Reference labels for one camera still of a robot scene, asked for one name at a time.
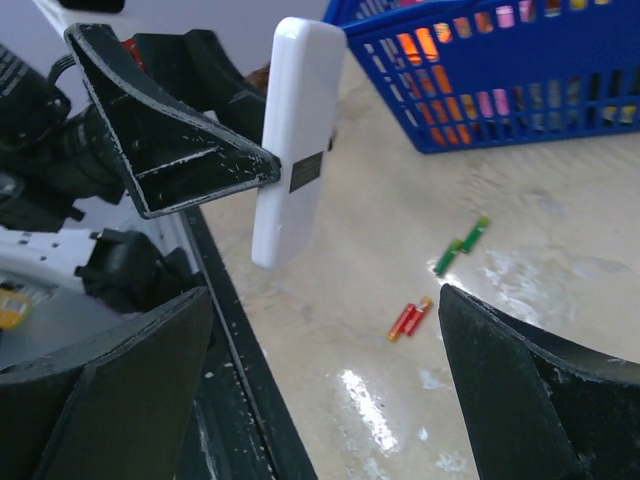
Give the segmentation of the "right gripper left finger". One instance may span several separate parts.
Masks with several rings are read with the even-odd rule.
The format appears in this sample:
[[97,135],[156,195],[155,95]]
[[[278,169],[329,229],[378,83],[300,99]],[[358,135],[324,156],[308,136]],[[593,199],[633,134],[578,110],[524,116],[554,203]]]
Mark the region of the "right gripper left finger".
[[212,323],[208,291],[193,288],[3,369],[2,478],[173,478]]

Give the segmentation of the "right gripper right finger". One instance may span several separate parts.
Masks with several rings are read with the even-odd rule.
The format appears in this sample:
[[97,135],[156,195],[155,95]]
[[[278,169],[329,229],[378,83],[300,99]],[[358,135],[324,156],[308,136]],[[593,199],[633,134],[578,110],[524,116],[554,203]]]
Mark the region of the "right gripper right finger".
[[480,478],[638,478],[638,364],[449,284],[438,317]]

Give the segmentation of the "orange battery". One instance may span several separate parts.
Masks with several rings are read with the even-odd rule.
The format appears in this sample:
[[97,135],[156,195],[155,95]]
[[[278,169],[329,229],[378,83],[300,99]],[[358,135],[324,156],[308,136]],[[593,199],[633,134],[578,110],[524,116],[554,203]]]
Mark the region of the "orange battery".
[[403,333],[412,336],[420,326],[424,318],[429,314],[434,305],[430,297],[423,297],[421,302],[414,307],[403,327]]
[[395,342],[399,338],[399,336],[404,332],[404,325],[413,315],[413,311],[415,310],[415,308],[416,306],[413,303],[409,303],[406,305],[406,307],[400,313],[400,315],[398,316],[398,318],[396,319],[396,321],[394,322],[394,324],[392,325],[392,327],[390,328],[387,334],[387,339],[389,341]]

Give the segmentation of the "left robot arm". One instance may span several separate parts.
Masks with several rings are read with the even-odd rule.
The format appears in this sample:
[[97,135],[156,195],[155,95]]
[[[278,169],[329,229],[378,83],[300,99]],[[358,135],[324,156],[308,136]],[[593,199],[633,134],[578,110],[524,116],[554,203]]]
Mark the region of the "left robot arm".
[[65,227],[84,199],[129,198],[145,219],[281,177],[262,145],[265,97],[208,30],[138,33],[76,24],[48,74],[1,52],[1,265],[148,311],[187,290],[181,250],[145,234]]

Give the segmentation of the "white red remote control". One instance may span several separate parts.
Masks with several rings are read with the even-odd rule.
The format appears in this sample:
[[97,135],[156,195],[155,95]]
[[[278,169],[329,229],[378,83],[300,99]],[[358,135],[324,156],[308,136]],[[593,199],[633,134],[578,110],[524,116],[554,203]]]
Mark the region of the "white red remote control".
[[281,178],[257,193],[251,259],[262,268],[290,261],[312,237],[345,52],[336,26],[287,17],[276,27],[262,147]]

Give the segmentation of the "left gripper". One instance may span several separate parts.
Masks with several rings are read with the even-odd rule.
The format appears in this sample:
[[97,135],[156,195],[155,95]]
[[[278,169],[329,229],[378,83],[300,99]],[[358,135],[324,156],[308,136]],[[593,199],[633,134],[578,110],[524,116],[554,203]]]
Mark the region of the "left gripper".
[[[1,48],[1,226],[57,232],[85,213],[78,199],[120,203],[144,218],[280,180],[277,156],[176,100],[106,24],[64,34],[71,55],[43,76]],[[72,116],[57,79],[76,64],[90,98]]]

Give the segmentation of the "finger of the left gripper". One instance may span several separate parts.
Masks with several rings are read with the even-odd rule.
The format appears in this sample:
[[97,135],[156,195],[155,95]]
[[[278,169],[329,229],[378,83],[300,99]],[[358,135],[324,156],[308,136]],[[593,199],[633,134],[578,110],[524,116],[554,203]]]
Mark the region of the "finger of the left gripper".
[[214,32],[138,33],[129,52],[173,98],[198,112],[214,112],[224,126],[262,143],[266,95],[245,81]]

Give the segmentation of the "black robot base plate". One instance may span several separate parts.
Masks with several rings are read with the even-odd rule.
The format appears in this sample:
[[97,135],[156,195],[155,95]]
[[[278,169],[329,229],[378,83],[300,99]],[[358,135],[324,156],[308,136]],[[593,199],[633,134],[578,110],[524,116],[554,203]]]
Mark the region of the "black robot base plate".
[[182,212],[181,221],[214,323],[178,478],[316,478],[201,210]]

